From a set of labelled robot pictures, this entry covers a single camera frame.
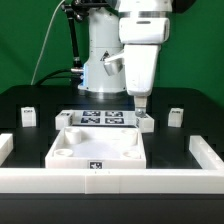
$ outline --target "black table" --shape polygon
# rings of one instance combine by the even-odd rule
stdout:
[[[0,105],[0,133],[14,134],[14,150],[2,165],[9,168],[44,168],[61,110],[134,110],[132,97],[97,100],[65,86],[12,87]],[[37,127],[22,128],[25,106],[35,107]],[[168,127],[169,111],[177,107],[184,109],[182,127]],[[155,119],[154,133],[143,134],[147,168],[200,169],[188,151],[190,135],[203,136],[224,159],[224,110],[199,91],[154,88],[147,113]],[[0,195],[3,223],[223,223],[223,212],[223,195]]]

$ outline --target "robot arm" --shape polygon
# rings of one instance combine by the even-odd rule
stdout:
[[[125,65],[127,92],[134,96],[136,116],[144,117],[151,94],[157,58],[169,37],[167,12],[186,11],[196,0],[106,0],[120,14],[119,37],[124,51],[105,60],[107,73]]]

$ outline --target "white tray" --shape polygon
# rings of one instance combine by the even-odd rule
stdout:
[[[137,128],[66,127],[45,157],[46,168],[145,169]]]

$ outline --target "green wall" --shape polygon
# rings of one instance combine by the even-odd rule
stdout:
[[[49,21],[59,2],[0,0],[0,92],[31,83]],[[186,13],[170,16],[170,39],[160,53],[155,86],[198,89],[224,107],[223,9],[223,0],[197,0]],[[77,29],[85,61],[87,25],[78,25]],[[67,20],[60,10],[36,80],[57,69],[70,68],[71,64]]]

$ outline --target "white block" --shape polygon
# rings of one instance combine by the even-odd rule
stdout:
[[[13,149],[13,138],[12,134],[1,134],[0,135],[0,165],[8,157],[9,153]]]
[[[168,117],[168,126],[169,127],[181,127],[183,122],[183,113],[184,110],[180,108],[172,108]]]
[[[62,110],[61,113],[55,117],[56,130],[71,126],[74,116],[74,110]]]
[[[36,126],[36,112],[34,107],[22,107],[22,126],[35,127]]]
[[[148,114],[145,117],[136,117],[136,127],[138,127],[141,133],[154,132],[154,119]]]

